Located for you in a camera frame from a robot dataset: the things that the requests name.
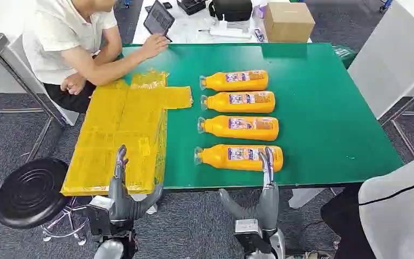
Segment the person's hand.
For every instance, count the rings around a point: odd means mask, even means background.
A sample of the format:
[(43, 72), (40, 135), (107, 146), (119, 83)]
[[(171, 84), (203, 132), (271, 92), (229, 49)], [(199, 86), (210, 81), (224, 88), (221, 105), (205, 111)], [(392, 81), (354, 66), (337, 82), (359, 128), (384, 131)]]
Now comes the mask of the person's hand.
[(150, 59), (167, 49), (170, 40), (159, 34), (149, 36), (141, 47), (144, 59)]
[(79, 73), (74, 73), (62, 82), (60, 89), (67, 91), (69, 94), (78, 95), (85, 87), (87, 79)]

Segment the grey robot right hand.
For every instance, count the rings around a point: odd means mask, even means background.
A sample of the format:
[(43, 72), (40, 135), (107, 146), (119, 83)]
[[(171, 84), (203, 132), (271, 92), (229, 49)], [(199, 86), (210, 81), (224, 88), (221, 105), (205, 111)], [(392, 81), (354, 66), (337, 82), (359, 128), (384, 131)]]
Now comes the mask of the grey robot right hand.
[(261, 229), (273, 230), (277, 228), (279, 187), (274, 181), (273, 153), (269, 146), (259, 152), (259, 159), (262, 163), (264, 175), (263, 189), (257, 205), (244, 208), (234, 201), (225, 189), (221, 188), (218, 191), (222, 205), (234, 219), (256, 219)]

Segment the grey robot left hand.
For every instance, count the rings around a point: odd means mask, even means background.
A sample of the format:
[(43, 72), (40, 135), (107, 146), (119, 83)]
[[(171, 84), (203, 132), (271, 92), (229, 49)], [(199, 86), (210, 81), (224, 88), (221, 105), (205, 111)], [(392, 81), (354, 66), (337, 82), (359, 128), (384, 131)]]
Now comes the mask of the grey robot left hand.
[(116, 155), (114, 175), (111, 178), (108, 197), (114, 202), (110, 212), (111, 223), (117, 224), (121, 221), (137, 220), (142, 217), (162, 195), (163, 183), (158, 182), (152, 193), (141, 201), (135, 201), (125, 186), (126, 146), (122, 144)]

